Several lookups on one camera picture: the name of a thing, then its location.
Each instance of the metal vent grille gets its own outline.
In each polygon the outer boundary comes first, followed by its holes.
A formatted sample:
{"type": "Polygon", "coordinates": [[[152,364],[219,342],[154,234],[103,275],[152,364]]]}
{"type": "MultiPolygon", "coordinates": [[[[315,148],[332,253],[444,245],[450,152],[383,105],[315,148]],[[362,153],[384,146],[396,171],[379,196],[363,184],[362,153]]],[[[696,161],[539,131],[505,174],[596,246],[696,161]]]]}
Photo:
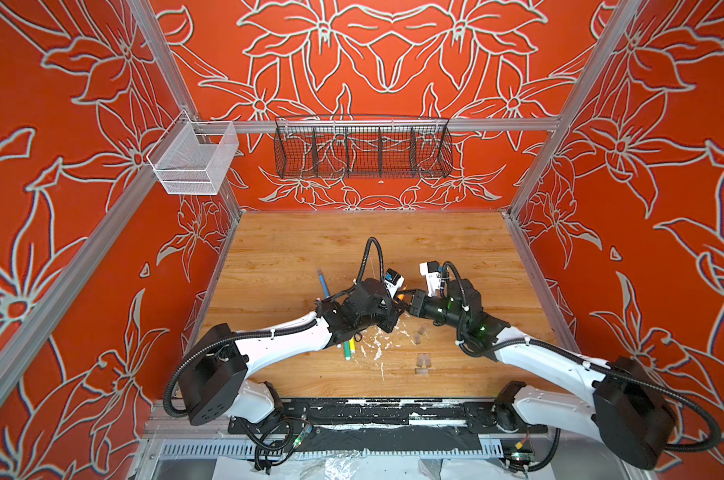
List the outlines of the metal vent grille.
{"type": "Polygon", "coordinates": [[[279,117],[281,178],[444,178],[453,171],[446,118],[279,117]]]}
{"type": "MultiPolygon", "coordinates": [[[[498,438],[479,438],[481,450],[394,450],[362,451],[319,450],[298,451],[292,458],[309,460],[327,456],[420,456],[421,458],[503,458],[503,447],[498,438]]],[[[255,455],[255,445],[246,438],[216,438],[213,440],[167,439],[160,450],[162,459],[177,458],[217,458],[219,456],[247,460],[255,455]]],[[[282,458],[282,451],[268,455],[270,459],[282,458]]]]}

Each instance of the black wire basket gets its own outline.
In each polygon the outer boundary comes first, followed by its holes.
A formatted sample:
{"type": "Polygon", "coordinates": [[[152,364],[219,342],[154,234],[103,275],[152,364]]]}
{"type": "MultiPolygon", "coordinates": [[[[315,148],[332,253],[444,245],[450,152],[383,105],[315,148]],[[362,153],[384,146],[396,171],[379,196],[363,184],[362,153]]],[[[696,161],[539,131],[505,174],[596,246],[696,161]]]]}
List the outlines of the black wire basket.
{"type": "Polygon", "coordinates": [[[277,117],[281,178],[444,178],[453,171],[447,118],[277,117]]]}

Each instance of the black cable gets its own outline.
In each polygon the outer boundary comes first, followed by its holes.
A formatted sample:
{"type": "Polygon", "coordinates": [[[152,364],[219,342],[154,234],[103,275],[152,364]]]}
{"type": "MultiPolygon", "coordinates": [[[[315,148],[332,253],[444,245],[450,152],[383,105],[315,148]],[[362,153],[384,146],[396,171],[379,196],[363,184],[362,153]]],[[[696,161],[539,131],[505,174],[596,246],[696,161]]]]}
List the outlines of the black cable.
{"type": "Polygon", "coordinates": [[[287,447],[290,443],[290,437],[293,435],[293,424],[290,423],[287,418],[283,417],[280,419],[279,422],[264,432],[260,438],[252,432],[250,429],[251,424],[246,419],[239,417],[237,418],[237,423],[239,423],[239,426],[244,430],[244,434],[247,435],[248,438],[252,440],[252,443],[255,444],[254,462],[256,471],[265,470],[267,474],[271,474],[271,467],[282,465],[293,453],[294,449],[291,448],[287,456],[280,460],[280,462],[272,462],[267,456],[270,452],[284,452],[285,447],[287,447]],[[284,439],[281,441],[273,440],[270,443],[266,443],[266,437],[274,433],[274,431],[283,423],[288,426],[288,433],[284,436],[284,439]]]}
{"type": "Polygon", "coordinates": [[[252,440],[255,446],[257,448],[260,448],[261,450],[265,450],[266,452],[278,452],[284,449],[284,447],[288,446],[288,443],[290,442],[290,436],[293,435],[293,424],[285,418],[282,418],[268,431],[264,432],[263,435],[261,435],[260,439],[252,432],[252,430],[250,429],[250,425],[248,425],[250,422],[248,422],[246,419],[242,417],[237,417],[237,423],[239,423],[239,426],[242,427],[242,429],[244,430],[244,434],[252,440]],[[266,437],[270,436],[274,432],[274,430],[276,430],[283,423],[287,424],[288,426],[288,434],[284,437],[284,439],[281,442],[275,440],[271,444],[265,443],[264,440],[266,439],[266,437]]]}
{"type": "MultiPolygon", "coordinates": [[[[530,345],[539,346],[541,348],[547,349],[551,352],[557,353],[560,356],[563,356],[567,358],[568,360],[571,360],[575,363],[581,364],[585,360],[581,358],[580,356],[576,355],[575,353],[568,352],[567,350],[561,349],[556,345],[552,345],[551,343],[547,343],[538,339],[512,339],[512,340],[506,340],[503,342],[498,342],[497,344],[493,345],[491,348],[489,348],[485,353],[487,352],[495,352],[497,350],[501,350],[502,348],[512,346],[512,345],[520,345],[520,344],[527,344],[530,343],[530,345]]],[[[643,386],[645,388],[655,390],[656,392],[660,392],[663,395],[667,396],[668,398],[672,398],[676,400],[677,402],[680,402],[681,404],[685,405],[686,407],[693,410],[695,413],[697,413],[705,422],[706,425],[709,428],[709,434],[708,437],[701,440],[700,442],[695,443],[685,443],[685,444],[677,444],[677,443],[667,443],[664,447],[664,450],[667,450],[669,452],[704,452],[706,450],[711,450],[712,448],[719,445],[719,443],[722,441],[722,429],[719,427],[719,423],[717,423],[716,418],[712,416],[711,413],[707,412],[702,406],[691,400],[690,398],[687,398],[681,393],[676,392],[675,390],[668,389],[664,386],[657,385],[652,382],[645,382],[644,380],[637,379],[631,375],[628,375],[623,372],[618,372],[616,370],[611,370],[609,368],[606,368],[601,365],[597,365],[595,363],[592,363],[589,367],[591,370],[594,370],[595,372],[601,373],[605,376],[610,376],[614,379],[620,379],[624,382],[630,382],[634,383],[635,385],[643,386]]]]}
{"type": "MultiPolygon", "coordinates": [[[[558,428],[557,430],[554,431],[554,439],[552,440],[552,447],[549,449],[549,453],[546,454],[546,457],[543,460],[541,460],[534,466],[528,467],[527,468],[528,472],[538,472],[545,466],[549,465],[552,458],[554,458],[554,454],[556,453],[557,447],[559,447],[559,434],[560,433],[562,433],[562,430],[560,428],[558,428]]],[[[512,464],[509,464],[509,470],[511,470],[512,472],[524,472],[525,471],[524,467],[519,467],[519,466],[512,465],[512,464]]]]}
{"type": "Polygon", "coordinates": [[[179,410],[175,408],[172,404],[172,394],[173,390],[175,390],[175,383],[178,382],[178,379],[181,377],[181,374],[183,374],[184,370],[191,365],[194,360],[199,358],[200,356],[203,356],[210,352],[211,350],[214,350],[216,348],[226,346],[232,342],[235,342],[237,340],[245,340],[245,339],[262,339],[262,338],[271,338],[272,336],[284,336],[284,335],[291,335],[293,333],[300,333],[306,330],[309,330],[311,327],[317,325],[317,320],[314,319],[312,321],[306,322],[303,325],[299,326],[291,326],[284,329],[279,330],[256,330],[253,332],[233,332],[230,335],[227,335],[226,337],[216,340],[213,343],[209,343],[204,346],[196,346],[193,351],[189,352],[188,355],[181,361],[181,365],[178,366],[177,369],[175,369],[174,373],[170,377],[170,381],[168,382],[167,386],[165,387],[165,394],[162,396],[162,406],[165,408],[165,412],[170,415],[171,417],[175,418],[181,418],[188,415],[188,410],[185,408],[183,410],[179,410]]]}
{"type": "Polygon", "coordinates": [[[484,356],[485,352],[482,350],[482,344],[476,341],[471,335],[468,335],[468,332],[466,331],[467,323],[469,321],[469,318],[471,317],[471,314],[470,312],[463,309],[464,306],[469,305],[469,302],[467,301],[466,291],[463,289],[463,282],[461,281],[458,269],[455,265],[453,265],[453,262],[445,262],[444,264],[442,264],[441,269],[443,279],[450,278],[450,274],[448,274],[447,269],[453,271],[453,276],[455,277],[456,283],[458,283],[458,288],[461,295],[461,312],[458,315],[458,325],[456,327],[456,344],[460,346],[461,351],[468,356],[474,358],[484,356]],[[466,342],[471,343],[474,348],[469,348],[466,342]]]}
{"type": "Polygon", "coordinates": [[[371,236],[367,239],[367,244],[364,247],[364,255],[362,255],[362,263],[360,264],[360,272],[357,274],[357,283],[362,281],[364,275],[364,269],[367,266],[367,257],[370,256],[370,245],[375,244],[375,249],[378,251],[378,268],[380,270],[380,282],[384,282],[384,252],[380,249],[378,240],[371,236]]]}

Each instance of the white wire basket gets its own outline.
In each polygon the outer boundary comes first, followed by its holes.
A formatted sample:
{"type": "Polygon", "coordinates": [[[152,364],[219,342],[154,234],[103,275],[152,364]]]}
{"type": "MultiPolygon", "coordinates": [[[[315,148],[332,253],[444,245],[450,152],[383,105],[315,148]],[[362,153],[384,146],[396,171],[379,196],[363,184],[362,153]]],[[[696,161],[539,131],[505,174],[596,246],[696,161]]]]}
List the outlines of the white wire basket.
{"type": "Polygon", "coordinates": [[[217,144],[200,143],[194,121],[182,111],[146,156],[165,191],[174,195],[215,195],[239,148],[229,122],[217,144]]]}

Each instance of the wire mesh basket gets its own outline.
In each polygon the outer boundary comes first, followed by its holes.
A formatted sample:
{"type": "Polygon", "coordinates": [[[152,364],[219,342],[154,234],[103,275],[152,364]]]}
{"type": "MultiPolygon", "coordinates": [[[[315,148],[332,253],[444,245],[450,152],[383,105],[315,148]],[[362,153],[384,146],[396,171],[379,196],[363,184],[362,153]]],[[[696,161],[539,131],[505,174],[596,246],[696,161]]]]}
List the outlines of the wire mesh basket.
{"type": "Polygon", "coordinates": [[[239,148],[233,123],[217,144],[200,143],[195,123],[182,111],[146,156],[169,194],[217,194],[239,148]]]}
{"type": "Polygon", "coordinates": [[[453,171],[447,118],[278,117],[281,178],[444,178],[453,171]]]}

